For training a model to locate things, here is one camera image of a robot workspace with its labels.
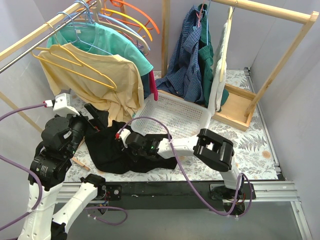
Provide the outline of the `beige t shirt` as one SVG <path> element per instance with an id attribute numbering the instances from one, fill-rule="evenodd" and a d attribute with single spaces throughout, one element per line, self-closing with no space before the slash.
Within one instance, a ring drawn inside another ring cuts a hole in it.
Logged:
<path id="1" fill-rule="evenodd" d="M 97 55 L 85 52 L 71 43 L 62 45 L 70 50 L 78 59 L 90 65 L 102 74 L 110 77 L 117 85 L 117 90 L 107 88 L 84 77 L 68 72 L 44 61 L 39 61 L 47 78 L 51 91 L 56 96 L 62 91 L 72 90 L 80 99 L 92 104 L 101 111 L 108 111 L 108 122 L 128 122 L 144 103 L 144 89 L 136 65 L 116 54 Z M 106 78 L 77 65 L 60 60 L 46 51 L 39 51 L 41 58 L 55 62 L 66 68 L 87 75 L 91 78 L 109 84 Z M 54 49 L 53 52 L 63 58 L 72 58 L 65 53 Z"/>

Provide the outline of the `black t shirt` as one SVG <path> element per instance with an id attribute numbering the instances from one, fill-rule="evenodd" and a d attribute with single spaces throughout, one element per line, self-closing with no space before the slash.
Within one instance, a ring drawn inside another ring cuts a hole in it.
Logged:
<path id="1" fill-rule="evenodd" d="M 129 171 L 147 173 L 157 168 L 173 170 L 177 166 L 174 157 L 164 160 L 149 160 L 142 156 L 134 156 L 124 150 L 116 139 L 116 133 L 125 125 L 124 122 L 113 121 L 112 125 L 98 132 L 87 133 L 84 137 L 89 155 L 95 167 L 105 173 L 125 174 Z"/>

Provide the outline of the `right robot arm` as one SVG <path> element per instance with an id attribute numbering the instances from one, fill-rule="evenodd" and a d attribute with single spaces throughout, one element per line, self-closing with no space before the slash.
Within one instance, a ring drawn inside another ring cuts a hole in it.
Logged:
<path id="1" fill-rule="evenodd" d="M 171 140 L 167 135 L 142 135 L 125 128 L 115 134 L 115 139 L 120 149 L 134 160 L 164 162 L 174 160 L 174 152 L 179 157 L 197 157 L 222 176 L 224 187 L 214 190 L 217 199 L 240 200 L 245 196 L 244 177 L 238 181 L 240 172 L 234 159 L 233 142 L 207 128 L 201 129 L 194 136 Z"/>

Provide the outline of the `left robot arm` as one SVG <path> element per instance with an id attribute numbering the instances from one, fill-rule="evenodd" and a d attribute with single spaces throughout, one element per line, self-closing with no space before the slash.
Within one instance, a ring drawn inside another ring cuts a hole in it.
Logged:
<path id="1" fill-rule="evenodd" d="M 92 200 L 105 199 L 106 180 L 90 173 L 82 177 L 78 191 L 62 209 L 54 213 L 58 193 L 63 186 L 71 159 L 87 133 L 96 133 L 108 126 L 107 111 L 85 104 L 92 119 L 79 114 L 56 114 L 41 133 L 42 150 L 37 150 L 30 170 L 39 178 L 29 175 L 28 216 L 24 220 L 20 240 L 65 240 L 68 231 L 83 209 Z"/>

